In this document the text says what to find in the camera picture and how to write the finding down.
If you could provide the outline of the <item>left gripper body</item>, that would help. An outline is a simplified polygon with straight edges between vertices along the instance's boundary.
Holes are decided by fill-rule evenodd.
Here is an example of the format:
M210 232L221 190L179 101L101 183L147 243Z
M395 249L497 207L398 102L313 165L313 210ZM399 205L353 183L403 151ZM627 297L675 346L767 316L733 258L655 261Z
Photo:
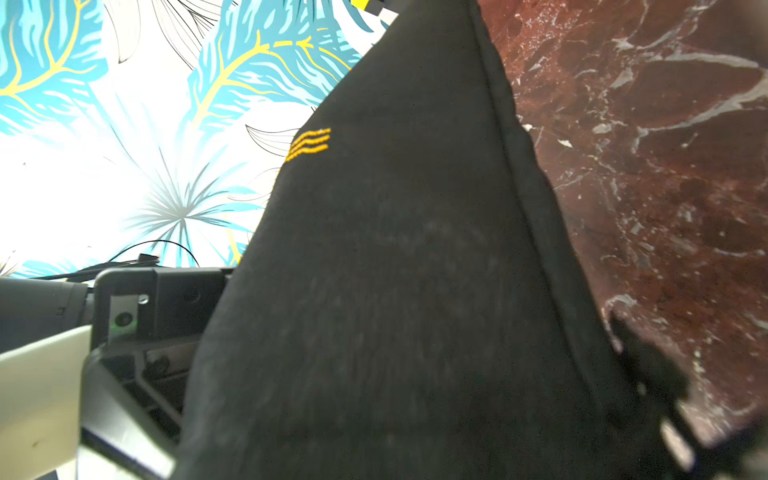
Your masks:
M174 470L187 379L230 268L112 268L86 304L77 476L167 479Z

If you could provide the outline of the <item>black drawstring dryer bag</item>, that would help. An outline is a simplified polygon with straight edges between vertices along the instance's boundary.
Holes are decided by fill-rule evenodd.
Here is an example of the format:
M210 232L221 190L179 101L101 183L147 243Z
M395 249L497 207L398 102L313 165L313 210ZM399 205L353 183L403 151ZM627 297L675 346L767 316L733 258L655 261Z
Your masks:
M294 139L189 376L176 479L747 477L604 323L474 1L416 1Z

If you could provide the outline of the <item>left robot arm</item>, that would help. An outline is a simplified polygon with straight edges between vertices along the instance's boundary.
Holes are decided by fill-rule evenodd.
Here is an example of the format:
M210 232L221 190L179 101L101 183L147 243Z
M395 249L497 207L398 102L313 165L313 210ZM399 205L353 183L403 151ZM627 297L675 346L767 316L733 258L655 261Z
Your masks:
M166 479L228 268L1 282L1 475Z

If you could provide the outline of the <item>yellow black toolbox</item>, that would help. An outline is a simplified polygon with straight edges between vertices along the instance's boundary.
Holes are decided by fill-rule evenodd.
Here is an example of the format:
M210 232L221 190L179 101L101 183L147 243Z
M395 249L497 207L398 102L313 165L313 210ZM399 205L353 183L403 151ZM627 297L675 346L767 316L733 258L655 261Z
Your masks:
M396 0L350 0L355 8L372 15L382 17L384 15L398 15L407 1Z

